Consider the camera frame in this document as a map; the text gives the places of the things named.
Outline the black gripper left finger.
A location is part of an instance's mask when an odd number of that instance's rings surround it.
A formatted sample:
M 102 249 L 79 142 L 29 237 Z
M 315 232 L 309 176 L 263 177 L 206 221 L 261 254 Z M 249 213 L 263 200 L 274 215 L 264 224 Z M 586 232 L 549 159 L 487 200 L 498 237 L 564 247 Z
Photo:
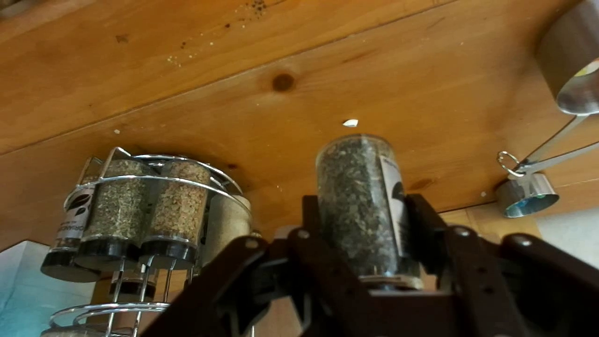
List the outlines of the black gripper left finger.
M 195 277 L 143 337 L 242 337 L 276 299 L 291 297 L 302 337 L 373 337 L 373 297 L 317 234 L 319 198 L 302 200 L 302 226 L 281 239 L 242 236 Z

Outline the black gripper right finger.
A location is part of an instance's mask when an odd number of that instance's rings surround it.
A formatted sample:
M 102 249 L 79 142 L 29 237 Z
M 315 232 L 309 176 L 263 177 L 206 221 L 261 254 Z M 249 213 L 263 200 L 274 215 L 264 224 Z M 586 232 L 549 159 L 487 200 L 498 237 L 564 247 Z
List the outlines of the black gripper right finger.
M 439 292 L 407 299 L 409 337 L 599 337 L 599 269 L 532 234 L 493 243 L 407 196 Z

